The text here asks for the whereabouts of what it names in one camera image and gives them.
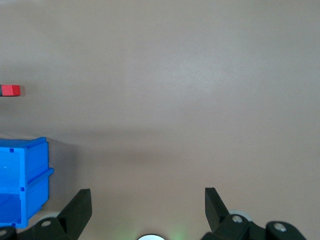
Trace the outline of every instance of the blue bin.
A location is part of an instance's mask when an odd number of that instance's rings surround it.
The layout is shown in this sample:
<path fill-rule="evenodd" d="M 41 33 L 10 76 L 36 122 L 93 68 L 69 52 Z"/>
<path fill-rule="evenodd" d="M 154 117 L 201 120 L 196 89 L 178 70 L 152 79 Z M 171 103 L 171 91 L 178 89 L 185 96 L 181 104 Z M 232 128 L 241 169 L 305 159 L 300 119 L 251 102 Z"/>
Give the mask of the blue bin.
<path fill-rule="evenodd" d="M 34 140 L 0 139 L 0 227 L 25 228 L 49 198 L 49 146 Z"/>

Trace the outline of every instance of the red cube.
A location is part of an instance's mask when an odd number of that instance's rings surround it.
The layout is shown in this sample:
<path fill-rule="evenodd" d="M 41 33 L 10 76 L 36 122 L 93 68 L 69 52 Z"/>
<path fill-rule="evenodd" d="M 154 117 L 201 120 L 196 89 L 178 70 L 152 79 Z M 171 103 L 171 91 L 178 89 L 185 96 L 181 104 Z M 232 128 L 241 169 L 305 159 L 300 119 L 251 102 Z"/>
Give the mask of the red cube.
<path fill-rule="evenodd" d="M 19 85 L 1 85 L 2 96 L 20 96 L 20 86 Z"/>

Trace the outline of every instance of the table surface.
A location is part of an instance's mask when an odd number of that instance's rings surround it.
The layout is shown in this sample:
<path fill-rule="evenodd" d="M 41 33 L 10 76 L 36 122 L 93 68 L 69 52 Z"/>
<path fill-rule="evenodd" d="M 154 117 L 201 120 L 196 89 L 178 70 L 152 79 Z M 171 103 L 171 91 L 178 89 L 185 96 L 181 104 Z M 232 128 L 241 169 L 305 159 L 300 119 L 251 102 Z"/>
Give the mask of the table surface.
<path fill-rule="evenodd" d="M 205 187 L 320 236 L 320 3 L 0 0 L 0 137 L 50 143 L 80 239 L 198 240 Z"/>

